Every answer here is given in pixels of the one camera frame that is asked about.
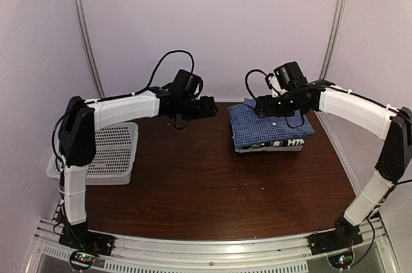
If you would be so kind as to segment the black white plaid shirt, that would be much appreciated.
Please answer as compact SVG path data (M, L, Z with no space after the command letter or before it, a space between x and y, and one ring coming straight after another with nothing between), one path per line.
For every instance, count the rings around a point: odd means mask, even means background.
M248 146L238 147L238 149L260 149L265 147L301 147L305 143L303 138L276 140L272 142L262 142L258 144L251 144Z

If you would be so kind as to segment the blue checked shirt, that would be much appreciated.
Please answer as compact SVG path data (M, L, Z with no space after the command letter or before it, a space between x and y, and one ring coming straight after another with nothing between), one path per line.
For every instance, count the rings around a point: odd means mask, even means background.
M315 135L315 130L305 116L259 118L255 113L256 102L245 99L243 103L227 108L232 129L234 150L238 147L303 138Z

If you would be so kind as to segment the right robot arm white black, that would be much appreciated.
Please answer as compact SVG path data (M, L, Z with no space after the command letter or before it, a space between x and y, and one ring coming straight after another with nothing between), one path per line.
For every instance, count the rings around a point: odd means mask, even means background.
M411 110L394 108L345 90L327 80L316 80L298 88L286 86L277 96L255 99L260 117L291 117L310 110L342 118L375 135L384 145L375 170L354 201L337 219L330 243L345 247L359 226L378 209L396 188L411 161Z

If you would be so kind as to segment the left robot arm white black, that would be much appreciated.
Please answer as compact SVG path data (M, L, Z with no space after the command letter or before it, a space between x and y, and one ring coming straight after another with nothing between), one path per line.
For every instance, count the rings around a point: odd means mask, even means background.
M180 116L190 122L215 117L217 112L213 97L170 92L160 87L106 99L72 97L53 134L53 139L59 141L63 166L60 192L68 240L79 250L86 250L93 243L86 215L86 174L97 151L97 131L140 118Z

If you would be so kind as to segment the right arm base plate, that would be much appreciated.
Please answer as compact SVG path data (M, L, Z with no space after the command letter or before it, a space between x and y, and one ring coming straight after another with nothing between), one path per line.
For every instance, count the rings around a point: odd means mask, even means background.
M307 237L308 246L313 256L349 249L363 242L359 230L351 234L332 229L326 232L314 232Z

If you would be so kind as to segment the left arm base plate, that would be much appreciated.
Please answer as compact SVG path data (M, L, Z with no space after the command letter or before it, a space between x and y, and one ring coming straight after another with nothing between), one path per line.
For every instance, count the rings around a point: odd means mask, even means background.
M64 227L59 243L88 254L110 256L112 254L114 237L89 230L73 230Z

